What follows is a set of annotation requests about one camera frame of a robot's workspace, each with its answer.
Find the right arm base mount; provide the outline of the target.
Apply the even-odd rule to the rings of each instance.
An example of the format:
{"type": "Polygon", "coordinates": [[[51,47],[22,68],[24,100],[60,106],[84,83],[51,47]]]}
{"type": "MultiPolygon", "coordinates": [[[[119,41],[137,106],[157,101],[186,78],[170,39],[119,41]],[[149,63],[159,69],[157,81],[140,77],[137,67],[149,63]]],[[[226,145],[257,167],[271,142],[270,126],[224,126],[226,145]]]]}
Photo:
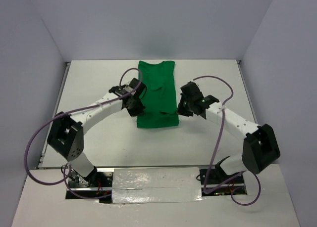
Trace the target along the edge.
{"type": "MultiPolygon", "coordinates": [[[[220,160],[215,166],[211,168],[210,175],[208,177],[207,181],[207,189],[212,189],[216,187],[218,184],[222,183],[223,181],[227,180],[228,178],[233,177],[235,174],[227,175],[225,172],[220,171],[220,164],[229,158],[229,156],[223,158],[220,160]]],[[[196,176],[196,180],[198,180],[201,183],[201,191],[202,196],[221,196],[221,195],[231,195],[231,193],[237,188],[237,190],[233,193],[234,195],[246,195],[246,187],[244,178],[242,176],[236,177],[235,179],[230,180],[229,182],[226,182],[225,184],[222,184],[218,189],[215,191],[206,194],[204,192],[204,181],[207,176],[207,166],[200,166],[199,167],[199,174],[196,176]]]]}

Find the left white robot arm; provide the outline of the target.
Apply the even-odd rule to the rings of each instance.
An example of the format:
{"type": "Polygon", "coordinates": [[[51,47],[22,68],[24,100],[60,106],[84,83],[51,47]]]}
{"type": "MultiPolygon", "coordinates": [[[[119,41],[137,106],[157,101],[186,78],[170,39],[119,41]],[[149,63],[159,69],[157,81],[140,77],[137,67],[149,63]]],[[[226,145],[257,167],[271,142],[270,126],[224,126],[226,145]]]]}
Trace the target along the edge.
{"type": "Polygon", "coordinates": [[[112,87],[84,111],[59,112],[55,116],[47,143],[70,163],[84,186],[93,186],[99,178],[97,168],[84,153],[84,135],[94,125],[121,110],[126,109],[131,117],[144,114],[141,99],[146,92],[146,85],[134,78],[127,84],[112,87]]]}

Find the green t-shirt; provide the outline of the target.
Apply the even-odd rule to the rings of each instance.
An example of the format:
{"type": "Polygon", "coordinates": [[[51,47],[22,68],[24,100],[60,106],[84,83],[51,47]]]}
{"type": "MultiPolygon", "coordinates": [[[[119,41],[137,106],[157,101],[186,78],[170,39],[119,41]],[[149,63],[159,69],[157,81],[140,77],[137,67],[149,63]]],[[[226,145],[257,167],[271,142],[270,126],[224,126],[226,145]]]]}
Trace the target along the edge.
{"type": "Polygon", "coordinates": [[[145,110],[144,114],[137,118],[138,128],[159,129],[179,125],[174,68],[174,61],[163,61],[159,64],[139,61],[138,69],[142,72],[142,82],[147,91],[141,99],[145,110]]]}

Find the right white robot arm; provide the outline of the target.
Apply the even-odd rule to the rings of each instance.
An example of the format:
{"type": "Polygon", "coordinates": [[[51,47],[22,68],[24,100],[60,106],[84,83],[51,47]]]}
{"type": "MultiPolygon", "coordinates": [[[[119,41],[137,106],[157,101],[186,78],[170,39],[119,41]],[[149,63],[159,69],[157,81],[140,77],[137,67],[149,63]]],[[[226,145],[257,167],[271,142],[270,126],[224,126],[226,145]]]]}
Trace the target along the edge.
{"type": "Polygon", "coordinates": [[[270,125],[261,126],[248,121],[226,108],[216,97],[203,96],[194,82],[181,87],[177,114],[201,116],[220,125],[242,142],[241,154],[227,156],[215,164],[215,177],[221,183],[228,182],[235,173],[250,171],[257,175],[280,157],[275,133],[270,125]]]}

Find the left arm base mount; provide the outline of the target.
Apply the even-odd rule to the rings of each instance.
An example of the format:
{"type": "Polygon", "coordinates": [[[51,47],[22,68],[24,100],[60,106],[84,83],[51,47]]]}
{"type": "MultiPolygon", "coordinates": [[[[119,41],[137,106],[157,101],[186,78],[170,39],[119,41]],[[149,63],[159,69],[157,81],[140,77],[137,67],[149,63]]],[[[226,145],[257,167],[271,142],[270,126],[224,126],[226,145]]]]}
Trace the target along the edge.
{"type": "Polygon", "coordinates": [[[113,174],[114,172],[99,169],[92,179],[86,181],[72,171],[67,179],[65,199],[88,199],[100,203],[112,203],[113,174]]]}

